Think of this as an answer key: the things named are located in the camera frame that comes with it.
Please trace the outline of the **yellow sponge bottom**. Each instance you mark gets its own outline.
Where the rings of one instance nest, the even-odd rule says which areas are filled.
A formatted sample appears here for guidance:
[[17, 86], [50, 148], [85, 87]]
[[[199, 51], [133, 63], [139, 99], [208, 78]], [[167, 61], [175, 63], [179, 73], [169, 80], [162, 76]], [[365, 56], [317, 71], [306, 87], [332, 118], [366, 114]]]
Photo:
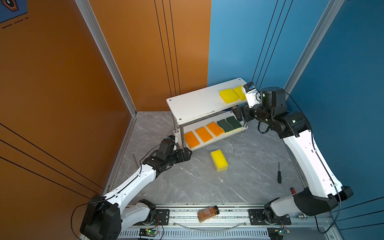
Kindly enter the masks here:
[[216, 150], [210, 153], [217, 172], [225, 171], [228, 169], [229, 164], [221, 150]]

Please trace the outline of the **orange sponge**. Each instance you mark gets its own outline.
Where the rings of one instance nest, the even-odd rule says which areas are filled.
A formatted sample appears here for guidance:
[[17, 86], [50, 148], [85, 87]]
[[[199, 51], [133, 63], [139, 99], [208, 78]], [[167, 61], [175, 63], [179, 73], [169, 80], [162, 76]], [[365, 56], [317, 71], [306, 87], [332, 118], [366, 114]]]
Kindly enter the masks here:
[[207, 129], [217, 138], [225, 133], [225, 131], [215, 122], [206, 125]]
[[196, 134], [203, 141], [203, 143], [207, 143], [213, 139], [213, 136], [209, 133], [209, 131], [205, 127], [201, 127], [195, 130]]
[[190, 149], [194, 149], [200, 145], [199, 140], [197, 139], [197, 137], [193, 132], [188, 132], [184, 134], [184, 137]]

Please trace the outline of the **yellow sponge top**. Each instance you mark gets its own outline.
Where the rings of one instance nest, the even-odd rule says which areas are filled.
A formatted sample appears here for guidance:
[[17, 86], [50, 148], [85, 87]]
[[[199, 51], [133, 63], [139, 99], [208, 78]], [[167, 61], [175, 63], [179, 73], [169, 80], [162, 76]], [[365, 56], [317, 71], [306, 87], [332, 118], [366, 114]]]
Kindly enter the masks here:
[[236, 93], [236, 95], [239, 97], [239, 99], [241, 101], [245, 101], [246, 100], [246, 96], [243, 92], [243, 86], [239, 86], [239, 87], [236, 87], [233, 89], [233, 91]]

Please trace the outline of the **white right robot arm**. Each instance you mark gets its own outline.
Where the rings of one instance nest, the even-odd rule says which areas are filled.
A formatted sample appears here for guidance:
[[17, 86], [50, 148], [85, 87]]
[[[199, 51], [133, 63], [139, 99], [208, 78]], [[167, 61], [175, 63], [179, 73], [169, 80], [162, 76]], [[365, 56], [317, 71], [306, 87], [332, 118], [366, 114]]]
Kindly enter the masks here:
[[301, 192], [265, 204], [264, 220], [275, 224], [290, 214], [316, 216], [340, 208], [341, 203], [354, 194], [353, 190], [344, 186], [330, 169], [303, 111], [288, 110], [290, 95], [279, 87], [258, 90], [253, 83], [242, 86], [241, 90], [247, 104], [233, 108], [236, 118], [246, 123], [258, 120], [267, 125], [266, 133], [276, 132], [293, 154], [306, 182]]

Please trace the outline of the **green yellow sponge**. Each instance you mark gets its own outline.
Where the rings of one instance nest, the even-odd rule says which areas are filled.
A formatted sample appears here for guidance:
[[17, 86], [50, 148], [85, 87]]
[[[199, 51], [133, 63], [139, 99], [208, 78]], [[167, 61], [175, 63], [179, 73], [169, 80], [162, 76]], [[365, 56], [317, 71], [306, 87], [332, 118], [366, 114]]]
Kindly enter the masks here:
[[242, 124], [234, 116], [226, 118], [226, 122], [233, 128], [233, 131], [236, 131], [243, 127]]
[[234, 130], [233, 127], [225, 119], [217, 121], [217, 125], [223, 129], [225, 134], [229, 134]]

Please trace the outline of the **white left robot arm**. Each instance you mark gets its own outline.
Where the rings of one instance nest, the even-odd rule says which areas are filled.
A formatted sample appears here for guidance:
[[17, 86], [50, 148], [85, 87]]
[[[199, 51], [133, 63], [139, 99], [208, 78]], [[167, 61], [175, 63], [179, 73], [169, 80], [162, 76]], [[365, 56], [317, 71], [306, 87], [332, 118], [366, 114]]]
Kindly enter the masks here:
[[155, 204], [140, 200], [129, 207], [129, 203], [161, 173], [189, 161], [192, 154], [189, 148], [178, 147], [175, 136], [163, 139], [144, 155], [136, 172], [121, 185], [103, 196], [95, 195], [84, 204], [86, 211], [80, 233], [89, 240], [115, 240], [122, 229], [137, 223], [157, 223]]

